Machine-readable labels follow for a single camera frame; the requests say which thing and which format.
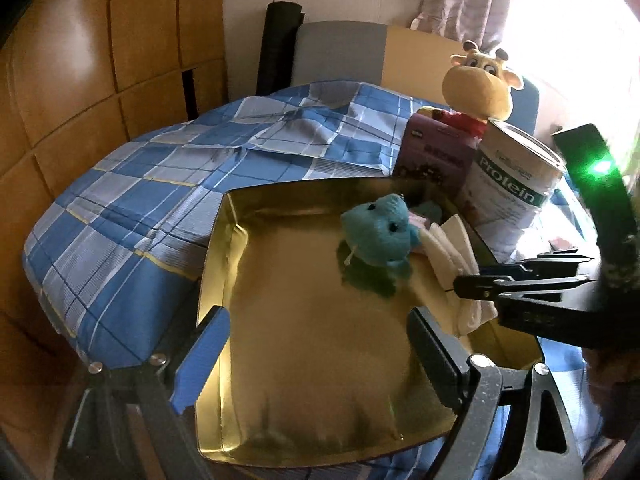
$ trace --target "blue plush toy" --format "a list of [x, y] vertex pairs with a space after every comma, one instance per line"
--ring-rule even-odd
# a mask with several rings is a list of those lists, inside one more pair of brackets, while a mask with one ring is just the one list
[[387, 267], [399, 276], [411, 273], [407, 256], [420, 244], [418, 229], [409, 224], [409, 210], [401, 196], [390, 194], [360, 204], [340, 216], [351, 254], [366, 264]]

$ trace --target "window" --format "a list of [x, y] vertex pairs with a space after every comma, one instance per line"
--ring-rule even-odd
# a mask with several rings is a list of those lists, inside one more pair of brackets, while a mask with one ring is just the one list
[[623, 0], [514, 0], [502, 44], [517, 69], [567, 99], [562, 126], [596, 124], [628, 164], [640, 122], [640, 23]]

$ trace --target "green light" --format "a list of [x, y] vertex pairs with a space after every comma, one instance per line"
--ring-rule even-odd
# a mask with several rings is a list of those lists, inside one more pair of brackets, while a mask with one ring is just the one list
[[612, 167], [613, 162], [605, 158], [603, 160], [594, 162], [589, 168], [589, 173], [593, 174], [594, 176], [603, 176], [609, 173]]

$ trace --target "bed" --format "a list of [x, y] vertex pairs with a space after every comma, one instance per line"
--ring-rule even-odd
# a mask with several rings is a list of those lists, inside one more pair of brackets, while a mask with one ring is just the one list
[[[294, 82], [304, 72], [300, 62], [298, 67]], [[147, 360], [176, 310], [195, 298], [226, 191], [390, 174], [407, 119], [432, 103], [389, 86], [297, 84], [119, 147], [57, 197], [25, 243], [24, 269], [52, 325], [86, 363], [120, 368]], [[517, 256], [548, 250], [556, 237], [575, 244], [594, 239], [593, 225], [565, 181]], [[580, 350], [546, 340], [541, 345], [584, 454], [600, 419], [588, 397]], [[496, 418], [476, 478], [489, 472], [506, 415], [502, 410]], [[419, 478], [441, 444], [345, 466], [340, 478]], [[270, 478], [274, 472], [246, 474]], [[301, 471], [300, 478], [307, 474]]]

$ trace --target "folded towel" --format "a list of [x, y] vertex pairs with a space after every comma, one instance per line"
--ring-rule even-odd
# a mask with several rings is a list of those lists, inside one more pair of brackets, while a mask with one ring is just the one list
[[478, 273], [478, 263], [460, 217], [452, 216], [442, 227], [432, 223], [428, 229], [420, 229], [418, 234], [424, 253], [455, 313], [456, 335], [467, 335], [496, 317], [497, 311], [492, 301], [464, 300], [453, 291], [453, 280], [457, 276]]

